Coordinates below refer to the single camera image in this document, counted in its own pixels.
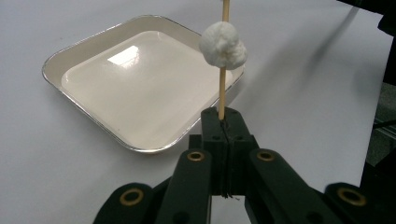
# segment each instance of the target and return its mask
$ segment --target brass ring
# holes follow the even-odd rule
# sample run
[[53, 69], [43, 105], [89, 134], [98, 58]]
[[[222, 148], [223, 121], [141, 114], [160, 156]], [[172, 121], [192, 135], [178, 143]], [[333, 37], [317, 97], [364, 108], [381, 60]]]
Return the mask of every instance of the brass ring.
[[[137, 197], [132, 200], [126, 199], [126, 196], [130, 193], [136, 193]], [[120, 203], [125, 206], [134, 206], [142, 201], [143, 195], [144, 193], [141, 189], [137, 189], [137, 188], [128, 189], [125, 192], [123, 192], [123, 194], [120, 196]]]
[[366, 197], [354, 189], [340, 188], [337, 190], [337, 195], [344, 202], [355, 206], [364, 206], [367, 204]]
[[275, 156], [271, 152], [259, 151], [257, 153], [257, 158], [262, 161], [273, 161], [275, 159]]
[[205, 154], [202, 152], [199, 152], [199, 151], [194, 151], [194, 152], [187, 154], [187, 158], [190, 161], [203, 161], [205, 158]]

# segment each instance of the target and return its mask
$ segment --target wooden stick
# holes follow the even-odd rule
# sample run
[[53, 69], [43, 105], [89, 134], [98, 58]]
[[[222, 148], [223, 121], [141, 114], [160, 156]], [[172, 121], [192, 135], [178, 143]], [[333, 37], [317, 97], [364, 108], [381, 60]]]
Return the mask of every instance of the wooden stick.
[[[228, 21], [230, 18], [230, 0], [223, 0], [222, 20]], [[219, 119], [224, 120], [225, 110], [225, 67], [220, 68], [219, 79]]]

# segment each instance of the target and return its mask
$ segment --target white table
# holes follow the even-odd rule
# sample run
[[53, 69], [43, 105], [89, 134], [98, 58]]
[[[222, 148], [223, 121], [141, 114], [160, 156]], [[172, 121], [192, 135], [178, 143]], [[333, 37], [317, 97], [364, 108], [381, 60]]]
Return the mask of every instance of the white table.
[[[187, 148], [187, 137], [159, 155], [120, 146], [43, 79], [52, 53], [140, 15], [201, 33], [220, 13], [214, 0], [2, 1], [0, 223], [92, 223], [114, 189], [156, 186]], [[380, 15], [335, 0], [234, 0], [230, 18], [248, 50], [230, 107], [259, 145], [315, 189], [359, 185], [391, 44]], [[212, 222], [247, 223], [241, 199], [215, 198]]]

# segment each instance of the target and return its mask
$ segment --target rectangular tray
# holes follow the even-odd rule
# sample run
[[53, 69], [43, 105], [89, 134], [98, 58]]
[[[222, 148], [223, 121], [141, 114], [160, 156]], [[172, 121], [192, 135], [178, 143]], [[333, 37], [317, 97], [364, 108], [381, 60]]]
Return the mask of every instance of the rectangular tray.
[[[141, 16], [60, 50], [42, 72], [123, 146], [158, 152], [218, 100], [219, 69], [205, 62], [199, 40], [174, 21]], [[243, 71], [227, 71], [227, 90]]]

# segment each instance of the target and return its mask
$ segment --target white marshmallow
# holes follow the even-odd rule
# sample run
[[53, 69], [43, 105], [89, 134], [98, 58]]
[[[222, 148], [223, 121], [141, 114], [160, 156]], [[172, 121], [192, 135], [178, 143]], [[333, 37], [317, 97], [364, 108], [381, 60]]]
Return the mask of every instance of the white marshmallow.
[[247, 60], [247, 50], [236, 29], [226, 21], [210, 25], [202, 34], [199, 49], [207, 63], [233, 70]]

